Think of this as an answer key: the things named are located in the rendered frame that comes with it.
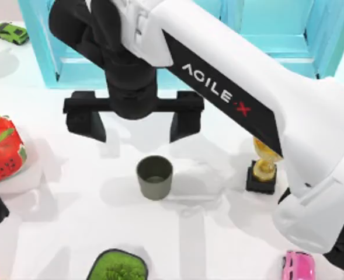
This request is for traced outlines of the grey-green cup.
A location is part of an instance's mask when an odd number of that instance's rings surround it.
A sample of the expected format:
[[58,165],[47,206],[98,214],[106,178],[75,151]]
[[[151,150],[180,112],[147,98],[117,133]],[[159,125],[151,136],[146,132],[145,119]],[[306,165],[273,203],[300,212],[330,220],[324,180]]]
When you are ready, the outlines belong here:
[[173,166],[165,157],[151,155],[139,161],[136,174],[142,195],[153,201],[163,200],[171,191]]

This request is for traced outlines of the light blue rack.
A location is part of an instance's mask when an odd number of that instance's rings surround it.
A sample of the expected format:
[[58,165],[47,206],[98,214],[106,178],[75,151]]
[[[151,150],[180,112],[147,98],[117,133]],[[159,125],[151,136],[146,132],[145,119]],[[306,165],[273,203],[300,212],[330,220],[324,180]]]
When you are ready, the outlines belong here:
[[[344,52],[344,0],[194,0],[287,69],[309,78],[335,74]],[[48,28],[54,0],[18,0],[44,83],[102,89],[103,71]]]

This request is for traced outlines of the gold trophy with black base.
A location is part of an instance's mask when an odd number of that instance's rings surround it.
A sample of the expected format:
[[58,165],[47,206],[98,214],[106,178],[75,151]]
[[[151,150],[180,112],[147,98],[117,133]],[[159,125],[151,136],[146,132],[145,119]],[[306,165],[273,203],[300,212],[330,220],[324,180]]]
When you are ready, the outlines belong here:
[[277,176],[276,163],[282,157],[255,137],[253,146],[259,159],[253,160],[248,167],[245,189],[253,193],[273,195]]

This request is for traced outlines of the green toy car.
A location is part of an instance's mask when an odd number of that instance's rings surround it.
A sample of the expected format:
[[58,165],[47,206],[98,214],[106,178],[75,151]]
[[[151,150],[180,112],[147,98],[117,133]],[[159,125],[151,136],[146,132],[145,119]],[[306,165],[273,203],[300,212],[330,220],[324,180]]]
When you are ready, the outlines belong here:
[[0,23],[0,39],[22,46],[29,41],[29,35],[24,27],[3,22]]

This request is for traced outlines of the black pot with green plant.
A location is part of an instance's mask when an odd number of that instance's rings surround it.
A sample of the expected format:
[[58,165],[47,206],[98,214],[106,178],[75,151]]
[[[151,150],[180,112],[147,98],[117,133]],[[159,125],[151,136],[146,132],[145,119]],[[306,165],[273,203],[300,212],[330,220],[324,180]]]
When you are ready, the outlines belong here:
[[148,280],[146,262],[136,254],[118,248],[101,252],[86,280]]

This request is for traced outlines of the pink toy car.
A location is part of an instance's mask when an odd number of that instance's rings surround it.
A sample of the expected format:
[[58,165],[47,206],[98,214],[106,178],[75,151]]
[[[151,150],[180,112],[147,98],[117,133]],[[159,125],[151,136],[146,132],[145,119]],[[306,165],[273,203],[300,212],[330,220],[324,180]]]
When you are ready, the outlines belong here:
[[282,259],[281,280],[317,280],[313,256],[303,251],[287,251]]

